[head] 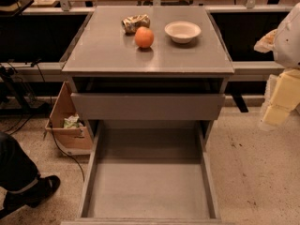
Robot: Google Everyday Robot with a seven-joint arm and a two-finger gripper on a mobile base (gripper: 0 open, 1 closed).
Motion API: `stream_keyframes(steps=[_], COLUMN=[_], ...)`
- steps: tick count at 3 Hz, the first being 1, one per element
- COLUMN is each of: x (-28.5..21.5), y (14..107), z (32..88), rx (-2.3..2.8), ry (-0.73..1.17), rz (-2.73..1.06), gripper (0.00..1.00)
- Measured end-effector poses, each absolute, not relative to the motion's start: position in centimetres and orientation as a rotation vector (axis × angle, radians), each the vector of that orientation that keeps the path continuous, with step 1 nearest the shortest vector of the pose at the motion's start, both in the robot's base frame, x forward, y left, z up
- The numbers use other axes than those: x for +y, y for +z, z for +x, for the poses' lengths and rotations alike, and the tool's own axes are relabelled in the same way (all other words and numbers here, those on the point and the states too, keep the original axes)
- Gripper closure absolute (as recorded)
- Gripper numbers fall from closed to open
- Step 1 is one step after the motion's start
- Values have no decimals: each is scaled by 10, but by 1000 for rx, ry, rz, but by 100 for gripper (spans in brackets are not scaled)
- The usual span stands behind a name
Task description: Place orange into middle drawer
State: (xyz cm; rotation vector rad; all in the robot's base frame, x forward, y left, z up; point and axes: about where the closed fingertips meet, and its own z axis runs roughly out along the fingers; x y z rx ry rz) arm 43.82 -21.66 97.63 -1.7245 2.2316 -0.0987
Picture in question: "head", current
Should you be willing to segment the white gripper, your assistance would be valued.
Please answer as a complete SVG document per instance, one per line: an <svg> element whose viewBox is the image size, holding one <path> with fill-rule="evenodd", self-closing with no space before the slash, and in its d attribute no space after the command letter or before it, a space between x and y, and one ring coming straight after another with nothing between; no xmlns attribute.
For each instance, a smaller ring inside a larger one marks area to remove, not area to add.
<svg viewBox="0 0 300 225"><path fill-rule="evenodd" d="M270 75L261 108L259 128L270 131L282 125L289 112L300 104L300 70L285 69L279 75Z"/></svg>

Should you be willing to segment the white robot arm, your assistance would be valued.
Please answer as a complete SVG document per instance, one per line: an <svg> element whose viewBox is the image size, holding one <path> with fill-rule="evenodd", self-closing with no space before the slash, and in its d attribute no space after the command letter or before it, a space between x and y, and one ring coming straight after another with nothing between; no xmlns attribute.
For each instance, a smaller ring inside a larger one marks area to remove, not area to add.
<svg viewBox="0 0 300 225"><path fill-rule="evenodd" d="M278 76L269 77L265 88L259 127L273 130L300 104L300 3L292 8L277 29L256 42L254 50L273 52L274 61L285 67Z"/></svg>

